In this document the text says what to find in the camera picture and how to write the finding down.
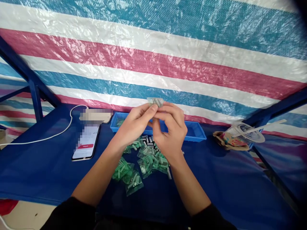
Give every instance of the floor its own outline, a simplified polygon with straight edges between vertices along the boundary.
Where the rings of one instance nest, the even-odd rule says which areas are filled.
[[[5,132],[0,131],[0,144],[10,143],[13,141],[10,137],[5,136]],[[12,229],[34,229],[39,230],[55,206],[26,201],[19,201],[13,211],[4,215],[3,219]],[[0,230],[7,230],[0,221]]]

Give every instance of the white charging cable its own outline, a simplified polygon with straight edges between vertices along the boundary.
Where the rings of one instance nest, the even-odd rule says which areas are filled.
[[[34,230],[33,228],[19,228],[19,229],[10,228],[10,227],[8,227],[8,225],[6,224],[6,222],[4,221],[2,216],[0,216],[0,220],[2,221],[4,227],[6,227],[6,229],[8,229],[8,230]]]
[[[58,135],[62,134],[63,132],[65,132],[65,131],[70,127],[71,122],[73,121],[73,116],[71,115],[71,112],[73,111],[74,108],[76,108],[76,107],[78,107],[78,106],[85,106],[85,107],[88,109],[88,106],[86,106],[86,105],[77,105],[77,106],[73,107],[73,108],[70,110],[70,114],[69,114],[69,115],[70,115],[70,118],[71,118],[71,119],[70,119],[70,123],[69,123],[69,125],[66,127],[66,129],[64,129],[62,132],[60,132],[60,133],[58,133],[58,134],[55,134],[55,135],[53,135],[53,136],[51,136],[51,137],[47,137],[47,138],[45,138],[45,139],[41,139],[41,140],[37,140],[37,141],[25,142],[25,143],[8,143],[8,144],[0,144],[0,146],[1,146],[1,145],[31,144],[31,143],[35,143],[35,142],[45,141],[45,140],[51,139],[51,138],[53,138],[53,137],[55,137],[55,136],[58,136]]]

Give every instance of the blue stripe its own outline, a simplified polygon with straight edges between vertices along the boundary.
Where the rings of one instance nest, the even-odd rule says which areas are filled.
[[[9,86],[21,86],[21,87],[28,86],[28,83],[25,81],[18,81],[18,80],[4,79],[4,78],[0,78],[0,84],[9,85]]]
[[[307,59],[300,16],[231,0],[28,1],[6,3],[126,24],[284,57]]]
[[[22,122],[22,121],[1,121],[0,124],[6,125],[9,127],[19,127],[19,128],[30,128],[35,123],[32,122]]]
[[[22,78],[12,67],[2,62],[0,62],[0,74],[5,76]]]
[[[287,120],[286,122],[283,123],[285,125],[291,125],[298,128],[307,128],[307,115],[291,113],[291,112],[282,114],[279,117],[271,119],[269,122],[272,123],[282,119]]]
[[[7,106],[11,106],[15,109],[34,109],[33,108],[33,104],[29,104],[29,103],[25,103],[25,102],[19,102],[19,101],[14,101],[14,100],[5,100],[3,102],[0,103],[1,105],[7,105]],[[44,112],[51,112],[54,108],[52,107],[46,107],[46,106],[42,106],[42,109]]]
[[[48,71],[35,72],[40,76],[40,79],[47,86],[84,89],[96,93],[117,95],[129,98],[146,99],[147,97],[162,97],[168,102],[205,108],[230,116],[239,116],[242,118],[258,110],[256,108],[248,107],[232,101],[218,99],[201,94],[127,84],[110,80],[89,79],[67,73],[56,73]]]

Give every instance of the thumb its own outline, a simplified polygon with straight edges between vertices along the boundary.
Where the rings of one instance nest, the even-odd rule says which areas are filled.
[[[151,118],[156,114],[158,110],[158,106],[156,104],[153,104],[152,106],[149,107],[148,110],[139,118],[143,122],[149,122]]]

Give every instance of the hand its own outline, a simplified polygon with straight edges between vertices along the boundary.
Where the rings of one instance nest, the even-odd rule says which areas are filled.
[[[169,130],[168,133],[161,132],[159,119],[165,122]],[[154,115],[152,127],[155,143],[172,164],[172,161],[183,155],[181,147],[188,131],[183,110],[172,103],[164,102]]]
[[[157,109],[156,104],[149,106],[148,103],[133,108],[115,135],[117,143],[124,147],[132,144],[144,132]]]

